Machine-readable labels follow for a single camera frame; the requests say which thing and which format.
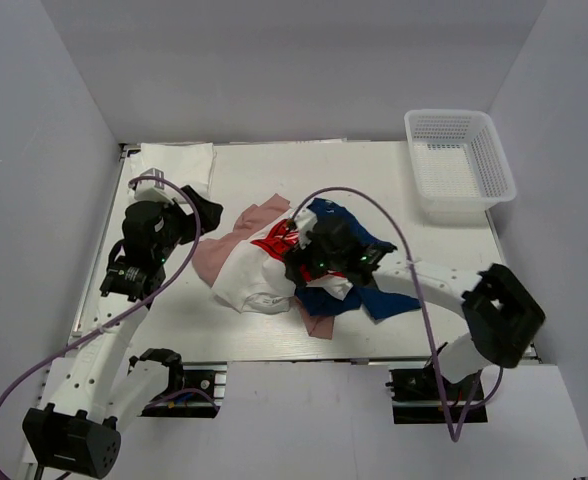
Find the blue t shirt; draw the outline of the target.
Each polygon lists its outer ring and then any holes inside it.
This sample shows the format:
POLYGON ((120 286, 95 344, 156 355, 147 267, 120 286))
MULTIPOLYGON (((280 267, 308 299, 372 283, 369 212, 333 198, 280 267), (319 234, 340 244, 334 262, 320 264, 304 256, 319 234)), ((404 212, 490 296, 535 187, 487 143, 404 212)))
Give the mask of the blue t shirt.
MULTIPOLYGON (((379 240, 371 235, 351 212, 335 202, 315 198, 308 205, 308 209, 318 219, 333 214, 344 219, 348 223, 350 231, 361 243, 390 245, 389 242, 379 240)), ((413 297, 359 286, 351 287, 343 300, 333 297, 324 288, 311 286, 297 288, 295 297, 302 303, 310 316, 336 316, 363 307, 370 318, 378 322, 395 315, 421 309, 419 301, 413 297)))

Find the white red t shirt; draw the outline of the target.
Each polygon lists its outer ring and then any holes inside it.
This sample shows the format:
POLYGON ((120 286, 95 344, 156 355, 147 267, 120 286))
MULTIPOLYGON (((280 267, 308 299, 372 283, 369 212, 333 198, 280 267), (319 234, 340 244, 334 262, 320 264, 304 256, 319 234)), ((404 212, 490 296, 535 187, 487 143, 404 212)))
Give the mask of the white red t shirt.
POLYGON ((296 286, 285 277, 283 255, 297 240, 298 231, 287 228, 285 215, 245 239, 232 232, 215 240, 206 255, 219 262, 213 292, 239 313, 289 311, 296 286))

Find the pink t shirt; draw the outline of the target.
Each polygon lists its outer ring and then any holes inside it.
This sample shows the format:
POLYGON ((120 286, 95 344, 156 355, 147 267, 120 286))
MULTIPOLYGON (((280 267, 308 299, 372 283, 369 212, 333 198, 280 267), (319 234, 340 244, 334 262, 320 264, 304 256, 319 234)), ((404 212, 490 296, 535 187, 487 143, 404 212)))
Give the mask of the pink t shirt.
POLYGON ((278 194, 260 205, 250 205, 231 232, 219 239, 201 240, 191 264, 198 277, 233 310, 276 315, 295 307, 309 336, 330 340, 334 318, 310 315, 295 298, 295 285, 285 277, 283 262, 254 243, 265 240, 290 211, 290 202, 278 194))

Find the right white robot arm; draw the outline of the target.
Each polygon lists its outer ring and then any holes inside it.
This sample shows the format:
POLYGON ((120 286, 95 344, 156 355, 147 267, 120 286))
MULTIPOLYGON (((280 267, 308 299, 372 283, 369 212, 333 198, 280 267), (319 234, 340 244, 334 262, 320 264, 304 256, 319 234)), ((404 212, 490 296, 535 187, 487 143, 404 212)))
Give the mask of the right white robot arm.
POLYGON ((427 390, 440 399, 488 366, 516 368, 545 321, 542 308, 507 266, 468 271, 410 260, 392 244, 359 239, 335 215, 305 228, 286 250, 284 263, 287 278, 298 286, 338 273, 355 287, 412 296, 463 318, 467 333, 447 344, 425 374, 427 390))

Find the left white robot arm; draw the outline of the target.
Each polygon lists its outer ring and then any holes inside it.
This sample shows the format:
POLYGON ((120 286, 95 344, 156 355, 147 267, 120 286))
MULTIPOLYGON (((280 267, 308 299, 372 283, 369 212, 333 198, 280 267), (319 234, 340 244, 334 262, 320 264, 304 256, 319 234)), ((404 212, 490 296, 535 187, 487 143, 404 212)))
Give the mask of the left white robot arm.
POLYGON ((88 339, 77 345, 70 370, 47 404, 30 409, 23 420, 40 470, 105 478, 134 418, 193 390, 185 382, 180 354, 164 348, 132 357, 125 378, 117 378, 136 330, 170 281, 166 261, 178 246, 195 246, 220 223, 222 205, 189 186, 181 192, 190 213, 172 198, 136 201, 126 208, 88 339))

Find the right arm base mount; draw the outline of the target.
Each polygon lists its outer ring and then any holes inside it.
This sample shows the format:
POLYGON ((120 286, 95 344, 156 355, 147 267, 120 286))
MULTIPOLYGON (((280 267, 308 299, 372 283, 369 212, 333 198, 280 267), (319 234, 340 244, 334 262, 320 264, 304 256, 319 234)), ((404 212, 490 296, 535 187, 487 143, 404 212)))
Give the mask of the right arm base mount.
MULTIPOLYGON (((481 406, 485 398, 483 387, 474 387, 475 375, 469 375, 457 384, 444 381, 445 397, 454 426, 463 413, 471 392, 471 407, 465 416, 466 423, 486 423, 486 407, 481 406)), ((396 425, 445 424, 446 418, 440 400, 432 368, 403 368, 390 371, 386 387, 392 396, 392 415, 396 425)))

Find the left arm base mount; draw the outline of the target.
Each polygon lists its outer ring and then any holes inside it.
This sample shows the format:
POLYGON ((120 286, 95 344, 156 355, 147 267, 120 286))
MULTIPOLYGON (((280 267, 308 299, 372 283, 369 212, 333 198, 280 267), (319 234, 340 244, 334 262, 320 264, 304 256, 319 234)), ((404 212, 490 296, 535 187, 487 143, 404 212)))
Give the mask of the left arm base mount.
POLYGON ((148 406, 141 417, 215 418, 222 406, 227 370, 226 364, 184 364, 182 382, 155 397, 164 402, 148 406))

